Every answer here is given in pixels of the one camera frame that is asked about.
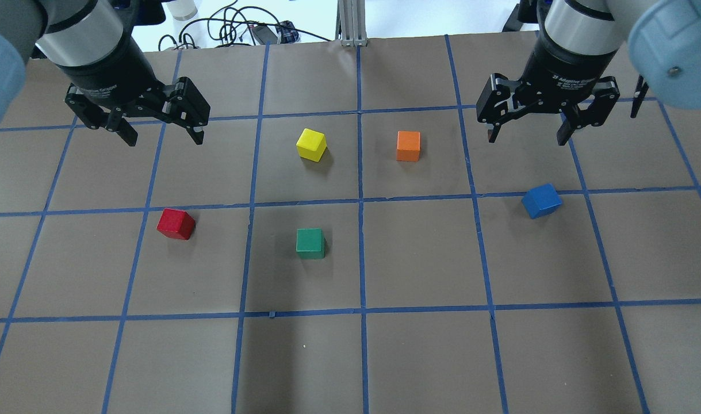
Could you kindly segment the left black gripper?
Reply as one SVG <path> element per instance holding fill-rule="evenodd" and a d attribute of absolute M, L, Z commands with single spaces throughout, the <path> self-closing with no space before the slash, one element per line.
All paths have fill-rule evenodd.
<path fill-rule="evenodd" d="M 128 146 L 137 144 L 137 131 L 121 110 L 144 97 L 159 104 L 167 98 L 169 123 L 185 129 L 196 145 L 205 139 L 210 121 L 210 104 L 192 79 L 180 76 L 173 85 L 156 78 L 151 64 L 131 35 L 122 35 L 118 45 L 95 63 L 69 67 L 58 65 L 71 80 L 64 103 L 89 129 L 106 129 L 117 134 Z"/>

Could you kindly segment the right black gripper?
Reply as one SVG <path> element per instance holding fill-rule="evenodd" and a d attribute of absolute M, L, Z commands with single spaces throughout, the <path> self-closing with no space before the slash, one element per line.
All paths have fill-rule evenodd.
<path fill-rule="evenodd" d="M 601 78 L 609 63 L 610 54 L 576 54 L 552 40 L 537 40 L 519 80 L 494 73 L 482 89 L 476 116 L 487 127 L 488 142 L 495 143 L 505 123 L 528 113 L 561 109 L 564 121 L 556 133 L 560 146 L 578 129 L 603 125 L 619 99 L 616 78 Z M 592 102 L 580 109 L 589 95 Z"/>

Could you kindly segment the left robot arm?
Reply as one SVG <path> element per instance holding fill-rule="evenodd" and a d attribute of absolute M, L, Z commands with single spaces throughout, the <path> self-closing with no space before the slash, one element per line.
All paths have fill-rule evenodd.
<path fill-rule="evenodd" d="M 177 125 L 201 145 L 210 105 L 183 76 L 161 82 L 132 37 L 164 22 L 163 1 L 0 1 L 0 123 L 39 52 L 65 74 L 64 102 L 89 129 L 106 129 L 130 147 L 128 118 Z"/>

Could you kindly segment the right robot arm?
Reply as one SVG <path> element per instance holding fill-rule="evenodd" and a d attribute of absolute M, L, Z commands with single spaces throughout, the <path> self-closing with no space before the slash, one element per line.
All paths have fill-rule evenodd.
<path fill-rule="evenodd" d="M 620 96 L 604 72 L 623 44 L 638 74 L 631 117 L 647 92 L 701 110 L 701 1 L 521 1 L 516 18 L 539 34 L 520 78 L 492 74 L 477 100 L 490 143 L 505 123 L 532 113 L 563 114 L 559 145 L 603 125 Z"/>

